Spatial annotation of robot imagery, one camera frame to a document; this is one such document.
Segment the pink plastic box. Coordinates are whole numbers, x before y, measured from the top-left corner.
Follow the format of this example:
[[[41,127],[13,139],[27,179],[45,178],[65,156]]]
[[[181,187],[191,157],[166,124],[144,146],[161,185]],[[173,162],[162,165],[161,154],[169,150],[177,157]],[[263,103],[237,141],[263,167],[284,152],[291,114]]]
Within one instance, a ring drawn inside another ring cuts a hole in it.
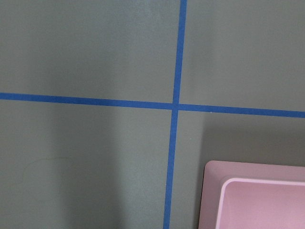
[[[200,229],[303,229],[304,167],[209,161]]]

